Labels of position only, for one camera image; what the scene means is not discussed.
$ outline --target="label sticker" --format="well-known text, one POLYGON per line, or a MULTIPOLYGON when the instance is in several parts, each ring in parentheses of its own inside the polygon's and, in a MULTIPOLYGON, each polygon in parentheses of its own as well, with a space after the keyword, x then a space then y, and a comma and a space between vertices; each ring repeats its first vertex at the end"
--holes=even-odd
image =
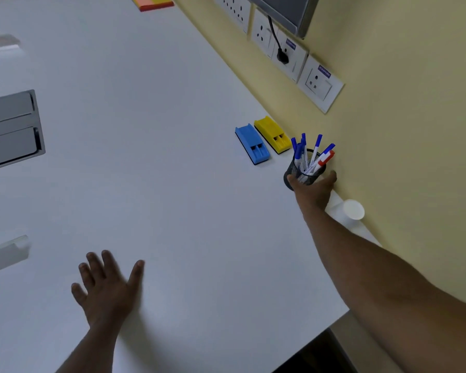
POLYGON ((325 68, 323 67, 322 65, 319 66, 319 71, 324 74, 326 77, 330 78, 331 77, 331 73, 325 68))
POLYGON ((290 39, 287 39, 287 44, 292 48, 292 49, 296 49, 297 46, 295 45, 294 42, 292 42, 290 39))

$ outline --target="right hand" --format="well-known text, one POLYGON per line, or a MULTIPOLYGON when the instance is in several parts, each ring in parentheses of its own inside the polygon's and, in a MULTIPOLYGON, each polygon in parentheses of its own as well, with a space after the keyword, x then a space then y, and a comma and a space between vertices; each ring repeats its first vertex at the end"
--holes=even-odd
POLYGON ((84 287, 78 283, 71 286, 72 295, 83 308, 90 327, 109 327, 118 332, 126 317, 135 306, 137 293, 142 283, 143 261, 133 267, 128 282, 119 273, 111 252, 102 251, 104 265, 95 253, 86 255, 88 264, 81 263, 79 272, 84 287))
POLYGON ((294 190, 298 206, 304 214, 315 207, 325 210, 336 182, 336 172, 332 170, 322 181, 317 181, 310 186, 300 183, 293 175, 288 175, 287 179, 294 190))

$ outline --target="yellow wall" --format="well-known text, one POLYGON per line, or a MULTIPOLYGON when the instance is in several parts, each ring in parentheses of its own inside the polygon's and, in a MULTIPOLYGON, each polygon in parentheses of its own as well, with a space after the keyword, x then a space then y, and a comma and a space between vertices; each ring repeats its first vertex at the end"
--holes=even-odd
POLYGON ((380 242, 466 301, 466 0, 320 0, 303 44, 346 83, 327 115, 213 0, 176 1, 289 135, 336 143, 380 242))

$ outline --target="electrical outlet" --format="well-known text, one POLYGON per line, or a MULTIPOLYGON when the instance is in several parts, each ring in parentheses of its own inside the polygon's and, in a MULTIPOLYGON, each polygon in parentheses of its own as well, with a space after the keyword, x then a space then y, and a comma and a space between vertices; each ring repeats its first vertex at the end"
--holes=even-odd
POLYGON ((214 0, 244 33, 249 30, 250 4, 249 0, 214 0))
MULTIPOLYGON (((278 33, 278 26, 273 24, 274 33, 278 33)), ((276 41, 269 26, 269 20, 258 9, 255 9, 254 21, 252 23, 251 39, 261 48, 269 58, 272 58, 276 41)))
POLYGON ((298 78, 302 72, 302 68, 304 67, 305 61, 309 52, 301 47, 299 44, 292 41, 283 31, 278 30, 276 34, 278 37, 278 41, 280 42, 281 49, 284 53, 288 55, 288 59, 290 60, 288 64, 283 64, 278 60, 278 47, 274 48, 273 56, 271 61, 281 69, 281 71, 285 72, 285 74, 290 77, 295 83, 298 82, 298 78))
POLYGON ((316 59, 309 56, 298 87, 326 114, 342 90, 343 83, 316 59))

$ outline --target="paper cup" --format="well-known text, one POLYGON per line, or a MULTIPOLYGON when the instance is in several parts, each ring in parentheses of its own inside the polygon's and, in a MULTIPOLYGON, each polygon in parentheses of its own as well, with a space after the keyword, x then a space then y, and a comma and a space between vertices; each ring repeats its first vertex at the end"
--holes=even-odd
POLYGON ((345 200, 326 211, 332 219, 352 229, 364 217, 364 207, 357 200, 345 200))

